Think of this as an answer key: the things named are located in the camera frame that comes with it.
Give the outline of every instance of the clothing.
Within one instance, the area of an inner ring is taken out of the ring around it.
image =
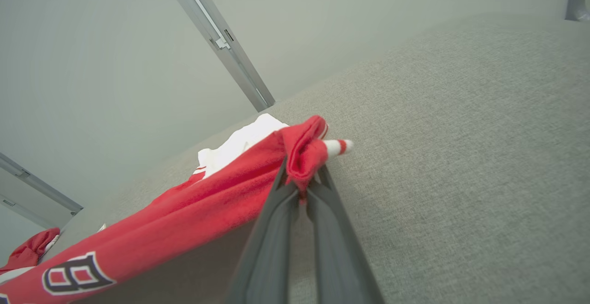
[[[313,116],[301,125],[269,132],[259,142],[252,139],[242,152],[229,149],[234,159],[229,152],[220,153],[223,162],[204,158],[209,160],[204,172],[1,285],[0,295],[12,304],[71,302],[220,237],[260,213],[285,156],[289,178],[304,189],[330,155],[349,150],[350,142],[320,140],[326,128],[322,117]],[[221,169],[213,167],[225,162]]]
[[[51,228],[29,238],[8,257],[6,266],[0,268],[0,275],[15,269],[36,266],[46,249],[48,250],[55,243],[53,240],[57,236],[59,236],[59,228]]]
[[[199,166],[193,174],[205,173],[203,178],[208,178],[229,165],[230,162],[269,134],[284,127],[288,127],[288,125],[267,113],[263,113],[252,124],[232,133],[219,148],[200,150],[198,153]]]
[[[2,285],[2,283],[6,283],[6,282],[14,279],[15,277],[17,277],[19,275],[24,274],[25,272],[27,272],[31,268],[35,268],[35,266],[30,266],[30,267],[27,267],[27,268],[17,268],[17,269],[9,270],[8,272],[0,275],[0,285]]]

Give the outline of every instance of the red cloth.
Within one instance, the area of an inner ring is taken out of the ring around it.
[[[141,211],[1,285],[0,293],[11,304],[71,302],[220,237],[260,213],[286,155],[291,179],[307,186],[328,157],[326,146],[316,143],[325,127],[314,116],[273,132],[208,178],[192,175]]]
[[[0,275],[17,268],[36,266],[39,258],[45,253],[47,244],[57,235],[59,235],[59,228],[51,228],[27,239],[8,257],[6,266],[0,268]]]

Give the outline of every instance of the gray sofa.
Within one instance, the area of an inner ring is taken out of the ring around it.
[[[590,302],[590,24],[449,22],[267,112],[317,113],[354,141],[328,167],[386,302]],[[48,255],[183,182],[198,150],[253,120],[85,208]],[[251,226],[82,302],[217,303]],[[289,297],[316,302],[307,217],[293,237]]]

